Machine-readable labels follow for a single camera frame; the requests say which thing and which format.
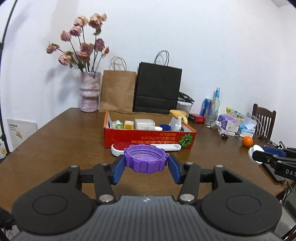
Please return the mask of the white round lid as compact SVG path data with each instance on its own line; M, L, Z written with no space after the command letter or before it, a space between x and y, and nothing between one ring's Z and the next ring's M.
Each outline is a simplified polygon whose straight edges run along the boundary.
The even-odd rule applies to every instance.
M265 153L264 149L260 145L253 145L252 147L249 148L248 150L248 155L252 162L261 165L261 154Z

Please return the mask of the purple ridged cap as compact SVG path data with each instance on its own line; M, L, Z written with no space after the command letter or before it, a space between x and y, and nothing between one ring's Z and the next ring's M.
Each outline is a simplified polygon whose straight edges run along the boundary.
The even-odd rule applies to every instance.
M164 170L169 154L163 149L154 151L133 150L140 146L131 146L125 149L125 166L137 173L153 174Z

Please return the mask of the white spray bottle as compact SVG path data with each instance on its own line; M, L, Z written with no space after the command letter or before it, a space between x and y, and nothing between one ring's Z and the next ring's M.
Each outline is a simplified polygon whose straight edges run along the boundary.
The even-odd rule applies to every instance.
M175 132L180 132L182 128L182 116L178 116L177 122L175 124L174 131Z

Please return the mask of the white charger plug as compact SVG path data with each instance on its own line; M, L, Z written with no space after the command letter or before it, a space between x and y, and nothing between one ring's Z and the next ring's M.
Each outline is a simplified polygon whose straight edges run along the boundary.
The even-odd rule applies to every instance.
M133 130L134 129L134 121L125 120L123 127L125 130Z

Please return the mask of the translucent plastic box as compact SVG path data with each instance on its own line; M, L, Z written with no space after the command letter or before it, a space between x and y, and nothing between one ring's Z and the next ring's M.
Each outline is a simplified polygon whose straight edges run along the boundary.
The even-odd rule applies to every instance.
M141 131L153 131L155 122L151 119L136 118L134 120L134 128Z

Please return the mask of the orange fruit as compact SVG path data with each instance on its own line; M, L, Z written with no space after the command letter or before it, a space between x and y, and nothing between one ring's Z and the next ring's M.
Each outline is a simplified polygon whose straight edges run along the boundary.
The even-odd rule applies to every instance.
M248 136L243 137L242 138L242 145L244 147L247 147L247 148L252 147L252 145L253 145L253 138L252 137L248 137Z

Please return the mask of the tissue pack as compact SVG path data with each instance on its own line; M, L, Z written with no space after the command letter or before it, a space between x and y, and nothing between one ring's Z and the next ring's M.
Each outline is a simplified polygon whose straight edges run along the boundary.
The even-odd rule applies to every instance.
M249 125L245 125L245 124L240 124L239 125L239 129L238 129L238 135L239 137L253 137L254 133L255 133L255 127L256 125L253 124L249 124Z

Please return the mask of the wooden chair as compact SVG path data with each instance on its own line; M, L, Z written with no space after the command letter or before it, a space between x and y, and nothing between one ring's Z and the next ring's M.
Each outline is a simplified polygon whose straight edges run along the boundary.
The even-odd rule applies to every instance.
M255 103L252 109L252 117L257 121L255 135L269 141L273 133L276 111L269 111Z

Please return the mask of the blue bottle cap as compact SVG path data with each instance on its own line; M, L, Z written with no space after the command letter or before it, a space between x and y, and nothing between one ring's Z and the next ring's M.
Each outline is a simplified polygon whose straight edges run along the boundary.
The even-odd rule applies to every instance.
M170 131L171 130L171 126L170 125L161 124L159 126L163 129L163 131Z

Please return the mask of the white tape roll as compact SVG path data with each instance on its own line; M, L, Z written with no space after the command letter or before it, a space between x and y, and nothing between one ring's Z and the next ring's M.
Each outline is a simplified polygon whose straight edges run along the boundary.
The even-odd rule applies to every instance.
M160 127L160 126L155 126L155 127L154 127L154 130L155 130L155 131L162 131L162 130L163 130L163 128L162 128L162 127Z

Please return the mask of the red cardboard box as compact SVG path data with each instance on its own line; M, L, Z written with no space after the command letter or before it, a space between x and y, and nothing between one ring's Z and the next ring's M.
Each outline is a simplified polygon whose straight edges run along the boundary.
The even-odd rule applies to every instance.
M117 130L112 127L114 121L134 121L139 119L153 120L156 126L162 124L174 127L178 119L171 114L158 113L120 113L107 111L104 117L104 147L110 148L115 143L130 144L180 144L183 149L191 149L196 131L186 123L182 123L182 132L149 131L149 130Z

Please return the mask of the yellow mug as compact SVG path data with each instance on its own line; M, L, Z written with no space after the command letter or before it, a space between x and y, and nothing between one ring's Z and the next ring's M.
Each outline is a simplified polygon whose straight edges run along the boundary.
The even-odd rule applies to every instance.
M188 119L187 119L187 114L186 114L186 112L184 112L184 111L182 111L182 110L171 109L171 110L170 110L170 114L172 114L172 115L175 116L176 118L181 117L181 118L182 118L182 122L184 122L185 124L188 123Z

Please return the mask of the blue drink can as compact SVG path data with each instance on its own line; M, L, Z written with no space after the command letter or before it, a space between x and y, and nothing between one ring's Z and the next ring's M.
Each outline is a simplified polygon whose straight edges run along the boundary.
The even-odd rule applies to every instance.
M200 115L205 117L207 115L207 113L210 111L210 107L211 107L211 99L204 99L202 102L202 106L201 106L201 110L200 110Z

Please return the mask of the pink ceramic vase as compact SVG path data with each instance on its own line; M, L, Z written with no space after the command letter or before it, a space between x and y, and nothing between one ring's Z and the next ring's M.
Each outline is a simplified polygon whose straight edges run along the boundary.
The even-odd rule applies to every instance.
M101 73L82 72L79 86L81 96L80 110L86 113L96 112L101 92Z

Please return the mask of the black paper bag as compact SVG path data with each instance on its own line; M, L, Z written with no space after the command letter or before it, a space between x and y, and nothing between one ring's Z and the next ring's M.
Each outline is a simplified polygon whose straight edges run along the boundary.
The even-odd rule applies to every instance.
M170 67L169 60L169 52L161 50L153 63L139 63L134 112L168 114L177 107L182 69Z

